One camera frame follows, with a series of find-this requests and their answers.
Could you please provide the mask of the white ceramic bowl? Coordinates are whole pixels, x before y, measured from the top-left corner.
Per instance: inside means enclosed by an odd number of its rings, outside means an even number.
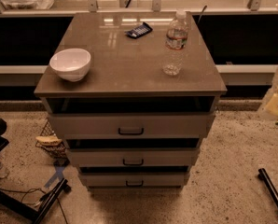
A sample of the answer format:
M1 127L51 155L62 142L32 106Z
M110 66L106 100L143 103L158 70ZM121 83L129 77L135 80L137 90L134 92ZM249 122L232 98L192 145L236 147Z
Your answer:
M90 62L91 55L85 49L64 49L52 56L49 66L58 77L77 82L88 74Z

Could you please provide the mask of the clear plastic water bottle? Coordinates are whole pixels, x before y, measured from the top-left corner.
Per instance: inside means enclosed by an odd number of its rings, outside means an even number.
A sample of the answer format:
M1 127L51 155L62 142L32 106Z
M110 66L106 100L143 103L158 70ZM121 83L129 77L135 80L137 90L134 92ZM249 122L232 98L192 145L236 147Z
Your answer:
M165 58L162 70L166 75L177 76L181 70L188 40L187 12L178 9L169 24L165 38Z

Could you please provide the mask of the dark blue snack packet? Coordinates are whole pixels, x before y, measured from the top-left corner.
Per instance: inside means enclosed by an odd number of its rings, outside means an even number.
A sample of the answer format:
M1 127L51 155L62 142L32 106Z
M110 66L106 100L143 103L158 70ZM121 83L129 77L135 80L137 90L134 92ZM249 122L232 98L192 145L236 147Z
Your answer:
M141 25L127 31L125 35L129 38L137 39L151 33L152 31L153 29L146 22L143 22Z

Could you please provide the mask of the grey drawer cabinet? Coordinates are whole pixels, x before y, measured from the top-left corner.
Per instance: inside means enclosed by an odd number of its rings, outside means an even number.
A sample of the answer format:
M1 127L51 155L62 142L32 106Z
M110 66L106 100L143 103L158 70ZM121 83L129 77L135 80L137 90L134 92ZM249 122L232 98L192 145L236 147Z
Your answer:
M199 29L190 26L183 68L175 77L162 70L166 29L173 13L80 13L72 19L60 49L90 52L90 71L78 82L46 69L35 95L50 115L66 114L215 114L226 87ZM153 31L133 39L127 31L146 22ZM197 148L199 138L62 139L68 149ZM190 166L77 167L78 175L185 173Z

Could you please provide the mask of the blue tape cross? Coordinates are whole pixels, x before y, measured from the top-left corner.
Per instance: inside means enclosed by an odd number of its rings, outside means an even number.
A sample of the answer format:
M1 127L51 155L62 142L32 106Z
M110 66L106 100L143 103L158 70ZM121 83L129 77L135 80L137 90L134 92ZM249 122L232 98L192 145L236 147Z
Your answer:
M46 189L48 189L56 180L62 181L64 179L63 171L65 167L64 166L55 166L55 172L51 176L51 178L47 181L47 183L44 185Z

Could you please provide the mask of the tan sponge in basket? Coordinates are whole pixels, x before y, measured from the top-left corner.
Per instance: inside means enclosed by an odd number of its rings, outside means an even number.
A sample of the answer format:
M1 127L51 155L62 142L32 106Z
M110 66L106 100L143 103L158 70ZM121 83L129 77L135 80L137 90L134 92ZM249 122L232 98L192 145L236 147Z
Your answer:
M59 139L57 136L37 136L35 138L39 143L46 147L56 147L58 146L62 140Z

